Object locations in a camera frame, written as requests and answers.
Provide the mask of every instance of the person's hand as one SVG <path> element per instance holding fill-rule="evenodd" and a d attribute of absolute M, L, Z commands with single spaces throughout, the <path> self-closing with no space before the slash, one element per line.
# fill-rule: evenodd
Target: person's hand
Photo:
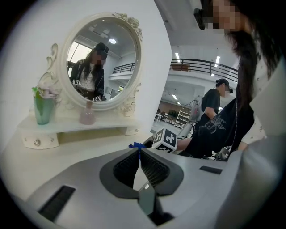
<path fill-rule="evenodd" d="M 177 142 L 177 150 L 185 150 L 189 143 L 191 142 L 192 138 L 178 140 Z"/>
<path fill-rule="evenodd" d="M 248 144 L 246 144 L 243 141 L 241 141 L 237 150 L 244 151 L 247 147 L 248 147 Z"/>

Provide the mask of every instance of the gray device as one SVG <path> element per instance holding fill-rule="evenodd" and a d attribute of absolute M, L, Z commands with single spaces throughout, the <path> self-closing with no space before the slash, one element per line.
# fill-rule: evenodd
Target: gray device
<path fill-rule="evenodd" d="M 24 203 L 41 228 L 229 229 L 262 207 L 280 182 L 285 136 L 268 136 L 228 161 L 131 148 L 78 162 L 39 187 Z M 153 213 L 132 189 L 140 155 L 154 194 Z"/>

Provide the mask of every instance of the white sleeve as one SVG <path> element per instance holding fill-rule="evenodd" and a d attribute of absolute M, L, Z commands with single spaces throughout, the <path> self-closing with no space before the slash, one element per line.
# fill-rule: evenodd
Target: white sleeve
<path fill-rule="evenodd" d="M 254 124 L 250 130 L 244 135 L 241 141 L 246 144 L 251 144 L 252 142 L 258 141 L 266 137 L 265 131 L 260 124 L 260 121 L 257 116 L 254 116 Z"/>

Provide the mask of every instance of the window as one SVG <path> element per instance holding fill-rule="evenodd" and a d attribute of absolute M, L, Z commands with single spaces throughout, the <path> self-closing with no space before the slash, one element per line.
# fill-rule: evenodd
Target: window
<path fill-rule="evenodd" d="M 119 92 L 122 92 L 122 91 L 123 91 L 123 89 L 124 89 L 124 87 L 122 87 L 122 86 L 119 86 L 119 89 L 118 89 L 118 91 L 119 91 Z"/>
<path fill-rule="evenodd" d="M 71 77 L 72 76 L 72 68 L 69 68 L 67 73 L 68 73 L 68 76 Z"/>
<path fill-rule="evenodd" d="M 85 59 L 87 54 L 91 51 L 91 48 L 88 48 L 84 45 L 81 45 L 77 42 L 74 42 L 67 55 L 67 60 L 73 63 L 78 62 L 80 59 Z"/>

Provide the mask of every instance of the black t-shirt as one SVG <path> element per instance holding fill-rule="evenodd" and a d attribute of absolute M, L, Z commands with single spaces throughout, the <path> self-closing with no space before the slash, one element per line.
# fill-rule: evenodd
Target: black t-shirt
<path fill-rule="evenodd" d="M 202 111 L 206 110 L 206 107 L 213 108 L 215 113 L 219 113 L 219 106 L 220 106 L 220 98 L 219 98 L 219 91 L 217 89 L 209 90 L 205 96 L 202 98 Z M 201 120 L 197 122 L 195 126 L 195 130 L 198 130 L 200 126 L 204 126 L 210 118 L 203 114 Z"/>

